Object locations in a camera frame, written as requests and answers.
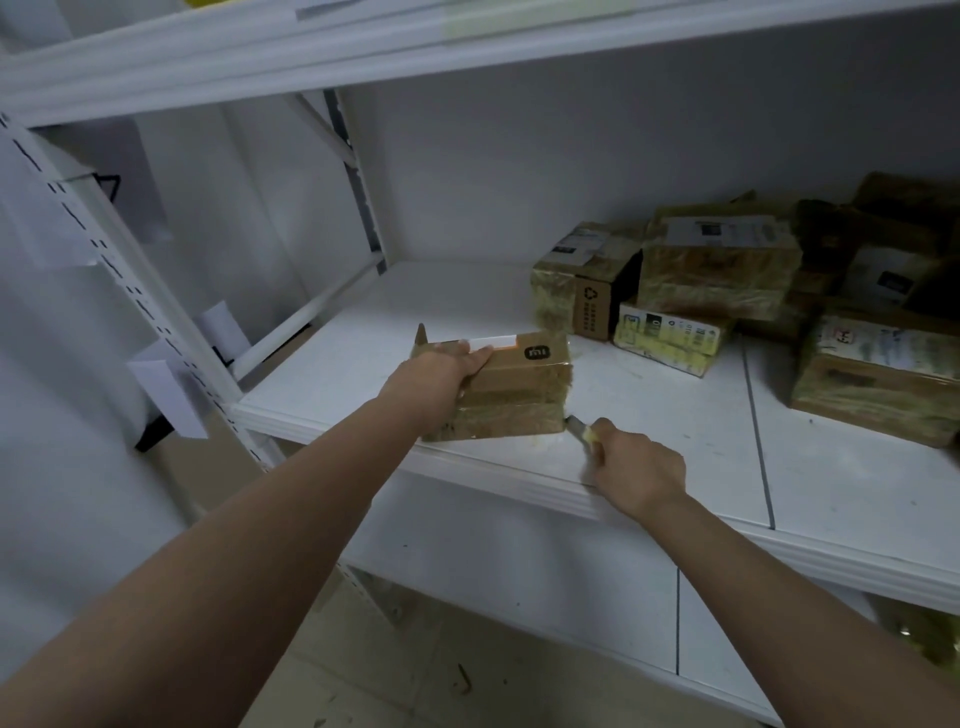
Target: paper sheet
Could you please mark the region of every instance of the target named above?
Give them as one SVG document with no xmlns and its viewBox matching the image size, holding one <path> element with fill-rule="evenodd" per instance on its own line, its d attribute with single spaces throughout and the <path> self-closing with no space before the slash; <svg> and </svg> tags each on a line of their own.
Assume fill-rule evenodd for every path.
<svg viewBox="0 0 960 728">
<path fill-rule="evenodd" d="M 446 8 L 446 36 L 493 36 L 633 12 L 640 4 L 639 0 L 468 0 Z"/>
</svg>

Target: white shelf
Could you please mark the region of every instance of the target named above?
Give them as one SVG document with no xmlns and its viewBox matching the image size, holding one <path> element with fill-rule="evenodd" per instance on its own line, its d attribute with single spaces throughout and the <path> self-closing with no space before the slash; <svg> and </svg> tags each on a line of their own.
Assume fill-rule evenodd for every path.
<svg viewBox="0 0 960 728">
<path fill-rule="evenodd" d="M 495 336 L 533 330 L 531 311 L 525 267 L 398 263 L 233 405 L 231 417 L 308 443 L 376 396 L 409 355 L 418 323 L 433 340 Z M 781 347 L 747 340 L 745 369 L 740 342 L 731 342 L 700 380 L 609 345 L 570 344 L 568 410 L 587 421 L 611 417 L 682 452 L 691 494 L 753 541 L 808 576 L 960 613 L 960 478 L 950 452 L 788 409 L 775 394 L 793 371 Z M 774 390 L 768 370 L 780 378 Z M 582 447 L 562 433 L 417 445 L 401 469 L 624 523 L 583 484 L 585 465 Z"/>
<path fill-rule="evenodd" d="M 777 530 L 960 571 L 960 455 L 789 409 L 789 352 L 747 352 Z"/>
<path fill-rule="evenodd" d="M 526 267 L 398 263 L 232 408 L 241 426 L 307 443 L 375 397 L 410 354 L 420 322 L 432 341 L 536 330 Z M 570 337 L 568 411 L 610 417 L 684 453 L 690 492 L 718 515 L 769 525 L 739 342 L 704 379 L 607 344 Z M 583 485 L 583 446 L 567 433 L 423 444 L 404 470 L 617 520 Z"/>
<path fill-rule="evenodd" d="M 960 614 L 957 452 L 789 409 L 786 347 L 747 340 L 747 363 L 776 527 L 759 540 L 805 573 Z"/>
<path fill-rule="evenodd" d="M 863 617 L 876 622 L 874 609 L 862 593 L 836 584 L 815 583 Z M 780 724 L 760 685 L 747 670 L 704 600 L 682 574 L 678 597 L 680 638 L 677 642 L 677 665 L 680 676 L 720 691 L 721 694 L 736 696 L 750 706 L 744 712 L 764 722 Z"/>
<path fill-rule="evenodd" d="M 639 528 L 396 473 L 342 558 L 544 637 L 675 669 L 677 568 Z"/>
<path fill-rule="evenodd" d="M 428 0 L 301 17 L 280 0 L 236 0 L 19 54 L 2 66 L 0 98 L 38 127 L 950 2 L 624 0 L 604 5 L 628 9 L 620 14 L 560 22 L 547 9 L 518 28 L 509 2 L 478 3 L 465 23 L 455 6 Z"/>
</svg>

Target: hand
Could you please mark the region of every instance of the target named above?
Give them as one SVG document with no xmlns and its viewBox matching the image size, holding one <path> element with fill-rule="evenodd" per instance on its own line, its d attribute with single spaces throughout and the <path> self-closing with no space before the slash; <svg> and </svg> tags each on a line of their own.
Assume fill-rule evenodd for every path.
<svg viewBox="0 0 960 728">
<path fill-rule="evenodd" d="M 592 429 L 600 441 L 596 486 L 618 511 L 644 525 L 658 504 L 684 495 L 686 463 L 678 452 L 646 435 L 619 430 L 605 417 Z"/>
<path fill-rule="evenodd" d="M 492 353 L 492 347 L 470 353 L 466 341 L 445 348 L 438 344 L 400 364 L 377 398 L 409 415 L 418 436 L 433 432 L 453 414 L 464 379 L 479 372 Z"/>
</svg>

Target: shelf board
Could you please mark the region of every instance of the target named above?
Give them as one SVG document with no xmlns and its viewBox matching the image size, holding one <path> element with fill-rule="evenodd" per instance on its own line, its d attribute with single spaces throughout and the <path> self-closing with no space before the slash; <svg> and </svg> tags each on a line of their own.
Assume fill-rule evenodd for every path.
<svg viewBox="0 0 960 728">
<path fill-rule="evenodd" d="M 376 396 L 409 356 L 420 322 L 432 341 L 536 330 L 525 267 L 398 263 L 362 302 L 321 328 L 232 408 L 243 426 L 307 443 Z M 704 379 L 570 337 L 568 411 L 606 416 L 686 456 L 691 493 L 718 515 L 769 525 L 739 341 Z M 405 470 L 595 520 L 612 509 L 584 485 L 587 455 L 567 433 L 420 444 Z"/>
<path fill-rule="evenodd" d="M 960 453 L 787 408 L 786 347 L 747 362 L 778 532 L 960 572 Z"/>
<path fill-rule="evenodd" d="M 519 12 L 510 2 L 465 11 L 380 0 L 297 14 L 284 2 L 246 0 L 9 57 L 0 98 L 21 124 L 49 126 L 949 3 L 624 0 L 565 4 L 574 14 L 561 17 L 543 3 Z M 588 16 L 599 8 L 626 11 Z"/>
<path fill-rule="evenodd" d="M 398 263 L 234 404 L 231 416 L 309 443 L 376 396 L 409 355 L 420 322 L 432 340 L 519 333 L 535 328 L 532 307 L 526 268 Z M 587 421 L 608 416 L 682 452 L 690 493 L 755 543 L 808 576 L 960 613 L 953 453 L 788 409 L 778 399 L 793 372 L 784 347 L 734 340 L 701 380 L 610 345 L 576 336 L 570 344 L 568 410 Z M 562 433 L 421 444 L 401 469 L 625 523 L 584 485 L 585 465 L 582 447 Z"/>
</svg>

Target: white label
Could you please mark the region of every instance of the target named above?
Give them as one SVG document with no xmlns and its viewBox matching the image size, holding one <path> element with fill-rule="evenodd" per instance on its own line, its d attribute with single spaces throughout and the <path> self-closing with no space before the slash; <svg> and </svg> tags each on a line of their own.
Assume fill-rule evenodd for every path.
<svg viewBox="0 0 960 728">
<path fill-rule="evenodd" d="M 578 267 L 587 265 L 608 239 L 610 239 L 608 232 L 578 228 L 557 243 L 553 250 L 541 260 L 547 263 L 562 263 L 563 265 Z"/>
<path fill-rule="evenodd" d="M 666 344 L 700 352 L 716 353 L 723 331 L 711 324 L 682 319 L 669 313 L 644 311 L 632 306 L 620 306 L 620 323 L 625 331 L 659 339 Z"/>
<path fill-rule="evenodd" d="M 470 339 L 470 350 L 476 352 L 484 347 L 494 349 L 513 349 L 516 346 L 516 334 L 513 336 L 488 336 L 486 339 Z"/>
<path fill-rule="evenodd" d="M 773 215 L 668 217 L 664 243 L 679 247 L 769 248 L 782 235 Z"/>
<path fill-rule="evenodd" d="M 960 340 L 940 333 L 825 316 L 817 350 L 903 372 L 960 380 Z"/>
<path fill-rule="evenodd" d="M 864 245 L 847 271 L 840 295 L 862 303 L 898 307 L 933 265 L 934 260 L 925 255 Z"/>
</svg>

